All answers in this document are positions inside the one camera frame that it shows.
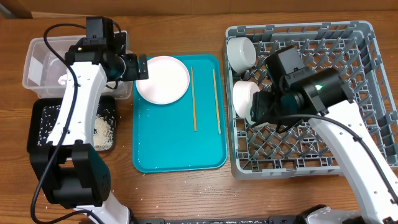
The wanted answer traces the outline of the large white plate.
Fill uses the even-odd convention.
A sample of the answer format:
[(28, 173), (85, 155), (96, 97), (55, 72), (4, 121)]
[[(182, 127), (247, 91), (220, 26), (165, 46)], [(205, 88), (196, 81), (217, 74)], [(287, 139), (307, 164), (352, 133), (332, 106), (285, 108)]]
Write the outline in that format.
[(138, 93), (150, 103), (167, 105), (179, 100), (187, 91), (190, 75), (187, 67), (171, 56), (153, 57), (147, 61), (148, 79), (138, 80)]

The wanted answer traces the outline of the wooden chopstick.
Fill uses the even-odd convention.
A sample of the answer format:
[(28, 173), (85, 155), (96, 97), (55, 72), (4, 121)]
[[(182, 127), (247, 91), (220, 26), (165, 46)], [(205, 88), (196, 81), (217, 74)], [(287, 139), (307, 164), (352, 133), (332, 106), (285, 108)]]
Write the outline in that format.
[(193, 67), (191, 67), (191, 86), (192, 86), (192, 106), (193, 106), (193, 127), (194, 127), (194, 132), (196, 132), (197, 114), (196, 114), (196, 104), (195, 104), (195, 84), (194, 84)]
[(218, 92), (217, 92), (215, 69), (213, 69), (213, 86), (214, 86), (214, 92), (215, 92), (215, 105), (216, 105), (218, 134), (221, 134), (221, 121), (220, 121), (220, 111), (219, 111), (219, 106), (218, 106)]

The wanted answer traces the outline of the white bowl with rice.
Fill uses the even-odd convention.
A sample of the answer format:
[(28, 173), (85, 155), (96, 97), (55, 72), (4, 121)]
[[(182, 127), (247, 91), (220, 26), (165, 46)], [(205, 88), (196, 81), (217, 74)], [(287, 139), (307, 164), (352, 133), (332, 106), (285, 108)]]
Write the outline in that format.
[(256, 49), (247, 37), (229, 39), (226, 50), (228, 62), (236, 73), (249, 70), (256, 62)]

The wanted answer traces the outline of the small white cup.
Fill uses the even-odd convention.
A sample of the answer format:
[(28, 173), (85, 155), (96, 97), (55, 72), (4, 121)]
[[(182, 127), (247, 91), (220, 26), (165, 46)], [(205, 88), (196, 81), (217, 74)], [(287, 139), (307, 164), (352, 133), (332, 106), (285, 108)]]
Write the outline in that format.
[(256, 122), (253, 121), (250, 116), (246, 117), (246, 121), (248, 122), (248, 126), (250, 128), (257, 128), (257, 129), (263, 128), (264, 126), (267, 126), (269, 124), (269, 123), (265, 122), (265, 123), (262, 123), (262, 124), (254, 125)]

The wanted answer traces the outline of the white napkin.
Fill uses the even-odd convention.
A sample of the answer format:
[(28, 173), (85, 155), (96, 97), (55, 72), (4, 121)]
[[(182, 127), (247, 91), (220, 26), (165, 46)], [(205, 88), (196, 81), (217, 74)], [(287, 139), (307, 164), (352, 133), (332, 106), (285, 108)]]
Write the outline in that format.
[(65, 86), (65, 85), (67, 84), (67, 82), (68, 82), (68, 75), (67, 75), (67, 74), (62, 75), (62, 76), (58, 79), (58, 83), (59, 83), (59, 85), (61, 85), (61, 86)]

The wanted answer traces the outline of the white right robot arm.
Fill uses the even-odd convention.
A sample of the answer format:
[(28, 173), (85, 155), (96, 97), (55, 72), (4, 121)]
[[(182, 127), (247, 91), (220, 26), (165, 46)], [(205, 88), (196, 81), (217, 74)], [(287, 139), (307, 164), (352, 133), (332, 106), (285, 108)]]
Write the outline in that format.
[(334, 68), (314, 72), (290, 45), (265, 59), (270, 91), (254, 94), (254, 126), (276, 132), (308, 122), (333, 154), (358, 201), (359, 211), (317, 205), (296, 223), (397, 223), (397, 176), (366, 128), (349, 85)]

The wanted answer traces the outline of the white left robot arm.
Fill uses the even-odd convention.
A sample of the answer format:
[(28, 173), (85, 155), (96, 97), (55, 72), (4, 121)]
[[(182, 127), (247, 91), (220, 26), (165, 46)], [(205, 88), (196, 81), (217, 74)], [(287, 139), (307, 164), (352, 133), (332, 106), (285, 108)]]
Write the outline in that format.
[(94, 223), (135, 223), (130, 208), (111, 193), (108, 166), (95, 151), (96, 114), (108, 82), (146, 80), (147, 57), (127, 53), (127, 35), (107, 17), (87, 17), (86, 35), (60, 57), (67, 83), (60, 111), (45, 144), (28, 146), (40, 193), (48, 202), (86, 215)]

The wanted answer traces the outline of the grey dishwasher rack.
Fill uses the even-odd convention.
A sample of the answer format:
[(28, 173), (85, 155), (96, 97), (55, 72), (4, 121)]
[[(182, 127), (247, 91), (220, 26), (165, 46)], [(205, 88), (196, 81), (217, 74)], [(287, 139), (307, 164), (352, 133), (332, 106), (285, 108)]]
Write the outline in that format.
[(257, 59), (243, 73), (225, 63), (228, 100), (231, 172), (239, 180), (287, 179), (305, 175), (339, 175), (332, 153), (303, 123), (279, 134), (267, 124), (252, 128), (233, 106), (233, 87), (240, 80), (269, 90), (266, 58), (281, 48), (294, 46), (303, 63), (314, 72), (333, 67), (350, 85), (363, 122), (383, 158), (397, 169), (397, 108), (372, 25), (366, 21), (317, 22), (256, 26), (231, 26), (225, 39), (246, 37)]

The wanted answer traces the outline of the clear plastic waste bin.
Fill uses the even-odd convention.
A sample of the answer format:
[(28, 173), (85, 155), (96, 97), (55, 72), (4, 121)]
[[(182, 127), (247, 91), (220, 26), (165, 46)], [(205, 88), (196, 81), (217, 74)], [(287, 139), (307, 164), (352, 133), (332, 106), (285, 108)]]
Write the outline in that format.
[[(84, 35), (48, 37), (51, 47), (62, 57), (71, 45)], [(22, 86), (39, 98), (62, 98), (65, 86), (58, 79), (67, 74), (66, 66), (48, 49), (43, 38), (31, 40), (25, 58)], [(102, 95), (111, 95), (117, 100), (128, 99), (132, 94), (132, 82), (119, 82), (116, 90), (104, 88)]]

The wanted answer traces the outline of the black food waste tray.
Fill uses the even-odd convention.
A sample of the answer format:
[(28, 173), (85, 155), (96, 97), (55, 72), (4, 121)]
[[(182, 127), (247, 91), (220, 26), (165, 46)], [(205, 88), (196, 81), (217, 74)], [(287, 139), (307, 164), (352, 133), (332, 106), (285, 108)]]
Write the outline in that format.
[[(27, 150), (43, 146), (55, 126), (62, 99), (44, 98), (37, 100), (32, 109)], [(96, 151), (114, 149), (116, 128), (116, 100), (102, 96), (99, 101), (94, 127), (94, 148)]]

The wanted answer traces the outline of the pile of rice grains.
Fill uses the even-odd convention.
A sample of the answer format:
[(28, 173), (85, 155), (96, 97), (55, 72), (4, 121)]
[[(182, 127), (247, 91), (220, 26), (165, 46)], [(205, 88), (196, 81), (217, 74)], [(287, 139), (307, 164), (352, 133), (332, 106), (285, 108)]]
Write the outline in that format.
[[(36, 143), (41, 146), (53, 130), (60, 105), (45, 106), (39, 119), (39, 132)], [(99, 105), (94, 127), (94, 148), (96, 151), (107, 151), (114, 146), (114, 129), (116, 125), (116, 109), (112, 104)]]

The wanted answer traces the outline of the teal serving tray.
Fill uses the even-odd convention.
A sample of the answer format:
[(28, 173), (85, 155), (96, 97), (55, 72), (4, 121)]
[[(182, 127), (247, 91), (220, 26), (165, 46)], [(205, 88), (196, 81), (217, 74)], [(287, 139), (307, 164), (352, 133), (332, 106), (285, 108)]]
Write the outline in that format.
[[(210, 54), (176, 56), (188, 69), (186, 93), (167, 105), (148, 102), (133, 85), (132, 162), (143, 173), (217, 169), (228, 157), (223, 84), (218, 59)], [(191, 67), (195, 84), (197, 131), (193, 127)], [(215, 69), (221, 134), (218, 134)]]

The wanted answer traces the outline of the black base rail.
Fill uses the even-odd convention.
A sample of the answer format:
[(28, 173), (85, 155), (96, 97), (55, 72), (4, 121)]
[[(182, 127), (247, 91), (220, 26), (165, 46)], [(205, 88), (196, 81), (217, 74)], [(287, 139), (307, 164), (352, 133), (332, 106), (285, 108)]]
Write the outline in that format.
[(188, 219), (165, 220), (163, 218), (134, 218), (132, 224), (294, 224), (296, 216), (271, 216), (265, 218), (238, 219)]

